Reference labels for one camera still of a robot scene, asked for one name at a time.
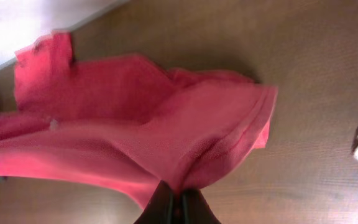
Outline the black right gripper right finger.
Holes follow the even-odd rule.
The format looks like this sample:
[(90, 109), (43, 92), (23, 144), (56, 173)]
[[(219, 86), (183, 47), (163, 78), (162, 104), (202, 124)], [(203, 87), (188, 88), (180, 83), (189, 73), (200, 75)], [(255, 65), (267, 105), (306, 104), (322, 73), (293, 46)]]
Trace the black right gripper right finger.
[(185, 190), (180, 201), (184, 224), (221, 224), (198, 189)]

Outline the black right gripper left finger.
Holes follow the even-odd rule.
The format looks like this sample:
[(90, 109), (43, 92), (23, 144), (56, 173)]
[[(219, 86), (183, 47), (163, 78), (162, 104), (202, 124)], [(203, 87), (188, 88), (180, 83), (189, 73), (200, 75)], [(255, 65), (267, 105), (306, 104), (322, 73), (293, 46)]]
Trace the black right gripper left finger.
[(169, 185), (160, 181), (144, 211), (134, 224), (176, 224), (177, 201)]

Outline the orange polo shirt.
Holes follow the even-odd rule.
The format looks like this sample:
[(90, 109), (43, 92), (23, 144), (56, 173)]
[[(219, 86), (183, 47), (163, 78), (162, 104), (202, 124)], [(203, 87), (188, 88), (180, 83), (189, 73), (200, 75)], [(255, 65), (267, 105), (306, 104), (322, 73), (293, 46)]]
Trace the orange polo shirt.
[(269, 137), (278, 90), (237, 72), (165, 70), (139, 54), (76, 62), (61, 32), (16, 57), (0, 176), (97, 185), (144, 207), (160, 181), (211, 185)]

